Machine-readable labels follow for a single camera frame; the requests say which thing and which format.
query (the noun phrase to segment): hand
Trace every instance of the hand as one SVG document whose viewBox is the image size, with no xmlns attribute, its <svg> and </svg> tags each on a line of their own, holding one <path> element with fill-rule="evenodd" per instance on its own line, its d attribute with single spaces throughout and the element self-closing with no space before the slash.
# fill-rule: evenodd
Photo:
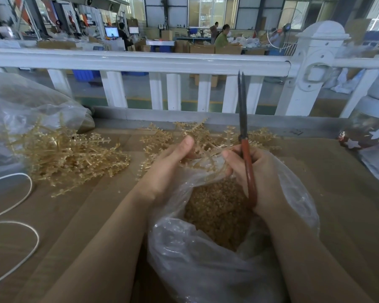
<svg viewBox="0 0 379 303">
<path fill-rule="evenodd" d="M 226 175 L 235 174 L 237 182 L 243 187 L 244 193 L 248 195 L 246 167 L 244 160 L 238 153 L 241 145 L 234 146 L 230 150 L 222 152 L 223 158 L 228 163 Z M 250 147 L 251 160 L 255 184 L 257 188 L 257 205 L 253 211 L 264 219 L 274 209 L 287 206 L 288 203 L 283 194 L 279 182 L 278 172 L 271 155 L 261 149 Z"/>
<path fill-rule="evenodd" d="M 187 136 L 179 144 L 172 145 L 164 150 L 156 158 L 149 171 L 136 184 L 135 192 L 150 203 L 162 201 L 178 164 L 191 152 L 193 146 L 194 139 Z"/>
</svg>

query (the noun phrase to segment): scissors handle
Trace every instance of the scissors handle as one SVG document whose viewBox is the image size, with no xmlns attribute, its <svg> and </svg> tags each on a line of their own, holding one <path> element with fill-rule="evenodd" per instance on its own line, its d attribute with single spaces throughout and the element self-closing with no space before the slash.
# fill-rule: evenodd
<svg viewBox="0 0 379 303">
<path fill-rule="evenodd" d="M 257 188 L 255 186 L 253 162 L 251 160 L 250 146 L 248 139 L 241 140 L 244 164 L 246 166 L 247 188 L 248 188 L 248 206 L 252 209 L 257 204 Z"/>
</svg>

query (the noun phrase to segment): scissors blade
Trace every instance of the scissors blade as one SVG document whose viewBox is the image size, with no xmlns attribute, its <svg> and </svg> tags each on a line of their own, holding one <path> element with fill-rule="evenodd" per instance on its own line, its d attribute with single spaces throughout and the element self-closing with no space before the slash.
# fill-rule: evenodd
<svg viewBox="0 0 379 303">
<path fill-rule="evenodd" d="M 247 105 L 246 105 L 246 87 L 244 73 L 240 80 L 240 71 L 237 76 L 238 84 L 238 104 L 239 104 L 239 117 L 240 117 L 240 136 L 239 139 L 247 138 Z"/>
</svg>

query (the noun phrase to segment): scissors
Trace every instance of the scissors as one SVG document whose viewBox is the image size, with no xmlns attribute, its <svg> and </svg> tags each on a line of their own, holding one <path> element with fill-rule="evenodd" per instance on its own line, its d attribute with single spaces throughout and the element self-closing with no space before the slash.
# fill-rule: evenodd
<svg viewBox="0 0 379 303">
<path fill-rule="evenodd" d="M 240 115 L 240 135 L 239 142 L 241 143 L 241 154 L 240 156 L 244 159 L 244 164 L 246 166 L 246 177 L 247 177 L 247 188 L 248 188 L 248 206 L 254 208 L 257 203 L 257 188 L 255 186 L 254 172 L 253 172 L 253 162 L 251 160 L 250 146 L 248 144 L 248 133 L 247 133 L 247 104 L 246 104 L 246 81 L 244 78 L 244 73 L 242 73 L 240 79 L 240 71 L 237 76 L 238 84 L 238 104 L 239 104 L 239 115 Z"/>
</svg>

